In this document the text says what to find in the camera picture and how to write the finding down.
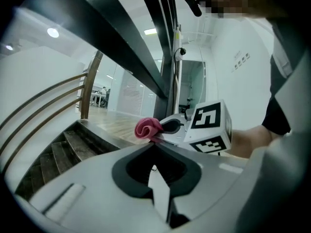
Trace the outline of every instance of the black cable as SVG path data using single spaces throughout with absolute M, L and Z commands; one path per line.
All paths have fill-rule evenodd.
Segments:
M 175 85 L 175 79 L 176 79 L 176 72 L 177 72 L 177 63 L 176 63 L 176 53 L 178 50 L 182 48 L 177 48 L 177 50 L 174 53 L 174 64 L 175 64 L 175 70 L 174 70 L 174 77 L 173 77 L 173 103 L 172 103 L 172 113 L 174 114 L 174 85 Z

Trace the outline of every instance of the rolled pink towel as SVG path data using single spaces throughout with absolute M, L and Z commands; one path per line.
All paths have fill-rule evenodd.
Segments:
M 139 139 L 153 139 L 153 136 L 162 131 L 162 125 L 159 120 L 153 117 L 147 117 L 139 120 L 135 127 L 135 136 Z

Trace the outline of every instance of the white cube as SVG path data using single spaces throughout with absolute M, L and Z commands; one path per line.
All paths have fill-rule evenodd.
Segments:
M 231 149 L 232 121 L 223 100 L 195 106 L 184 143 L 180 147 L 212 153 Z

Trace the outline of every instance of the desk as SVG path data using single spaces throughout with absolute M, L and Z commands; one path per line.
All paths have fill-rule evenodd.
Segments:
M 95 98 L 95 97 L 99 97 L 98 107 L 100 107 L 101 106 L 102 97 L 105 98 L 106 95 L 102 95 L 102 94 L 98 94 L 98 93 L 91 93 L 91 101 L 90 102 L 92 103 L 92 105 L 96 104 L 96 100 L 95 99 L 93 100 L 93 98 Z

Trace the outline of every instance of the forearm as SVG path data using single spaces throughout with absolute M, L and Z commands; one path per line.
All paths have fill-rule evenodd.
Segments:
M 233 130 L 231 149 L 228 153 L 241 158 L 249 158 L 254 149 L 268 146 L 277 137 L 279 136 L 271 134 L 261 125 L 247 131 Z

